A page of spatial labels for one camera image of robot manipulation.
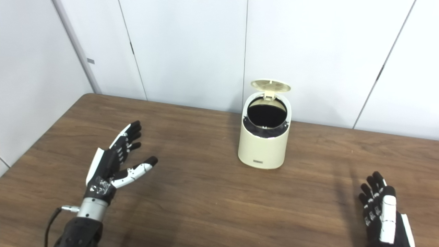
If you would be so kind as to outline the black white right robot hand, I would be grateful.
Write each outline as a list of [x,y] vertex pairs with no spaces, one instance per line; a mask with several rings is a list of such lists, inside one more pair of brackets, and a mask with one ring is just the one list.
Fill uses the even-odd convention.
[[414,247],[412,228],[406,214],[397,210],[395,188],[378,172],[361,184],[358,199],[363,205],[367,247]]

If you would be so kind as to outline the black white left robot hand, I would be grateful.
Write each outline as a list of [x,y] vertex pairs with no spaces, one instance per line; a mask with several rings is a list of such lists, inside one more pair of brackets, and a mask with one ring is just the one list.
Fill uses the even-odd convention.
[[84,199],[102,200],[110,205],[117,189],[138,180],[158,163],[158,158],[151,156],[133,167],[122,169],[129,154],[141,147],[141,142],[135,142],[141,137],[141,129],[139,120],[129,123],[107,149],[97,149],[86,177]]

